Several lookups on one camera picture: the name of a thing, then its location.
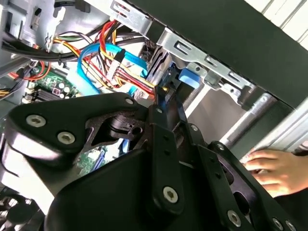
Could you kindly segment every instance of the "finger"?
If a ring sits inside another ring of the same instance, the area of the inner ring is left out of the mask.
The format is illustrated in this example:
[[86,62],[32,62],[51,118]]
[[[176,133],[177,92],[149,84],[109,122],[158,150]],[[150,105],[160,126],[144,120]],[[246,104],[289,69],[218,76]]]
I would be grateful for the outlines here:
[[247,163],[244,164],[245,168],[248,171],[259,170],[259,169],[275,170],[277,165],[278,165],[277,159],[255,159],[248,161]]
[[260,159],[260,158],[278,159],[278,153],[277,151],[273,151],[273,150],[260,150],[260,151],[256,151],[254,153],[249,154],[245,158],[245,161],[250,161],[250,160]]
[[277,197],[287,194],[287,192],[285,192],[285,190],[279,184],[266,184],[263,185],[263,187],[272,197]]
[[253,177],[261,184],[278,184],[281,183],[280,179],[274,173],[259,173],[253,174]]

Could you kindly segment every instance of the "black panel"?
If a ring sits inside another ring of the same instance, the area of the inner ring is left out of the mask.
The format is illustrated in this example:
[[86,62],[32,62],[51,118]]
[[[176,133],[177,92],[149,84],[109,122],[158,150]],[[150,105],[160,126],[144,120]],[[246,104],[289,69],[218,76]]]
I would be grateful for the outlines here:
[[244,0],[129,0],[291,107],[307,97],[308,52]]
[[292,108],[282,102],[276,102],[231,148],[237,158],[242,158],[251,148],[257,145],[272,131]]

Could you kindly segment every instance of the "human hand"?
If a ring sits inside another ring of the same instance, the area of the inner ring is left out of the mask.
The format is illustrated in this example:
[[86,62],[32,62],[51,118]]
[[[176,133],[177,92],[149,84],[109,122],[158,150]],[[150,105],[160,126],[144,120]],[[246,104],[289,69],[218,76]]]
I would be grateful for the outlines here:
[[262,150],[251,153],[244,161],[248,171],[266,170],[253,176],[272,197],[289,195],[308,187],[308,156]]

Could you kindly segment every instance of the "computer fan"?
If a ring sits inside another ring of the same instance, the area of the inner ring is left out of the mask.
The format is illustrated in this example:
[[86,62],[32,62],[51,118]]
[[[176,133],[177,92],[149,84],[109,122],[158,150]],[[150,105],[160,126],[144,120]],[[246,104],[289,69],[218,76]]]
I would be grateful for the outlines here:
[[37,204],[14,190],[4,191],[0,194],[0,231],[37,230],[42,218],[40,217],[39,220],[35,218],[39,212]]

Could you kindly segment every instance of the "blue tab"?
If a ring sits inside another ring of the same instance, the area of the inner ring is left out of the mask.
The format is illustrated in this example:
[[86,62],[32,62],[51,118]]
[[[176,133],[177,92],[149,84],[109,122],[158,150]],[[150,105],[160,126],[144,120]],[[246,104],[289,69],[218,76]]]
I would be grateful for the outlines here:
[[200,77],[186,68],[182,70],[179,80],[195,89],[200,87]]

